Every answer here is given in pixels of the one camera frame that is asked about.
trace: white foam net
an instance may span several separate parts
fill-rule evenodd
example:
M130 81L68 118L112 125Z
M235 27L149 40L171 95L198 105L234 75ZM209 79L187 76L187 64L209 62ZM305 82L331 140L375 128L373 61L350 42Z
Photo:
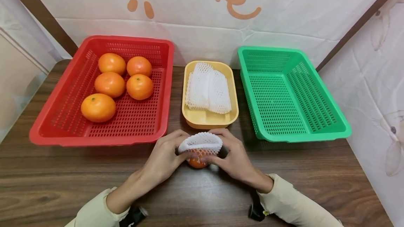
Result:
M191 110L229 113L231 102L225 75L205 62L198 62L188 76L185 103Z
M206 155L217 155L222 148L220 137L209 132L200 132L184 140L178 147L178 152L186 151L197 153L199 158Z

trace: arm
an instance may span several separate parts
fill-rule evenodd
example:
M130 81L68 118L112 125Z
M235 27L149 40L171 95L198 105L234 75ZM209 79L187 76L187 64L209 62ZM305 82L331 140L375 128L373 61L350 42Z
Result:
M189 135L181 130L157 140L143 168L118 188L104 190L80 209L75 219L66 227L119 227L130 206L141 196L167 180L192 153L175 154L176 148Z
M276 174L265 175L249 160L240 140L227 129L213 129L228 148L226 158L206 156L201 161L215 164L237 179L257 190L261 205L269 214L276 214L285 222L299 227L341 227L342 224L328 211L293 188Z

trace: orange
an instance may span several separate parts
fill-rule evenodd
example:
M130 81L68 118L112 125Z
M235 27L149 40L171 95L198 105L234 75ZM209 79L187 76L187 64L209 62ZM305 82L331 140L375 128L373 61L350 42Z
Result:
M92 122L100 123L115 115L116 105L112 97L105 94L92 94L81 103L81 113Z
M125 91L125 80L115 72L106 72L97 76L94 87L98 93L115 98Z
M117 54L106 53L103 54L98 60L98 68L101 73L115 72L119 75L123 75L126 70L126 63L124 58Z
M127 71L130 76L142 74L150 77L152 75L152 65L146 58L135 56L128 61Z
M154 84L145 75L133 75L127 81L128 94L136 100L149 98L153 93Z
M193 168L204 168L205 166L209 165L207 162L202 162L199 159L203 157L202 153L200 151L192 150L192 152L195 152L198 154L198 158L190 158L188 161L188 164L191 165Z

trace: hand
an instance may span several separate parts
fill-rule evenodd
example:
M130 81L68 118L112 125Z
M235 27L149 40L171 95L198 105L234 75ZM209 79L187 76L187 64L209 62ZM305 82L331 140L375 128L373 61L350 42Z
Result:
M184 160L194 155L191 152L178 156L175 154L175 150L188 137L188 133L177 130L157 140L149 159L141 169L141 176L150 182L152 188L167 180Z
M239 139L224 128L212 129L209 132L222 139L223 145L229 150L229 153L224 159L217 156L205 156L201 161L219 166L232 178L255 188L260 193L271 192L274 181L253 166Z
M115 214L124 212L135 200L167 180L184 160L193 157L194 153L191 152L175 154L175 150L188 137L188 133L177 130L157 140L143 168L131 174L107 196L109 210Z

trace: green basket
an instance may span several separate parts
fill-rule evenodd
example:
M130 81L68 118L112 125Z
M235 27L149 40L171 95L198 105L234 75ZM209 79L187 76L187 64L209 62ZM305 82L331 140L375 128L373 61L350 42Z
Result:
M292 143L351 135L348 121L303 52L240 47L238 56L258 139Z

